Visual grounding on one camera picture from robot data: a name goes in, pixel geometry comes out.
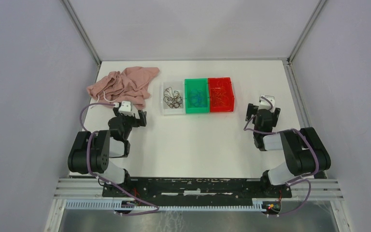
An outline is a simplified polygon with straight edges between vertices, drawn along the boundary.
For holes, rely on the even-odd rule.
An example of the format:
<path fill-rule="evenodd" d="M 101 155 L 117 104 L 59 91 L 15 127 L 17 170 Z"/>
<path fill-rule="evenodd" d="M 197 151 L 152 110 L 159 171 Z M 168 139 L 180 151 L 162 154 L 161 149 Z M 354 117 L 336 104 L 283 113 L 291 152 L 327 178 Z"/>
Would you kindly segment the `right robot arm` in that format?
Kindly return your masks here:
<path fill-rule="evenodd" d="M 319 135 L 313 127 L 287 129 L 273 132 L 280 108 L 260 108 L 248 104 L 244 131 L 251 131 L 254 145 L 260 151 L 281 151 L 284 161 L 275 168 L 266 170 L 260 183 L 260 192 L 272 197 L 279 191 L 279 185 L 293 185 L 301 179 L 313 176 L 331 167 L 331 158 Z"/>

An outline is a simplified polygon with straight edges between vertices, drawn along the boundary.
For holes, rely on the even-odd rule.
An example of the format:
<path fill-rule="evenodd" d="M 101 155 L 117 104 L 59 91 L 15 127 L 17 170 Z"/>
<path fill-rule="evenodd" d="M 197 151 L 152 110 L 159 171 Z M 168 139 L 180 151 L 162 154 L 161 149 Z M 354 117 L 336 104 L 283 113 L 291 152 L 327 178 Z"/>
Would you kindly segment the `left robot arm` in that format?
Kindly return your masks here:
<path fill-rule="evenodd" d="M 100 130 L 95 135 L 89 131 L 77 133 L 68 156 L 68 169 L 74 173 L 89 174 L 90 167 L 94 176 L 102 177 L 106 182 L 114 182 L 114 190 L 125 197 L 133 189 L 129 173 L 111 163 L 110 159 L 126 158 L 129 155 L 128 137 L 133 128 L 146 126 L 147 112 L 137 110 L 126 116 L 117 109 L 113 111 L 115 117 L 108 121 L 107 130 Z"/>

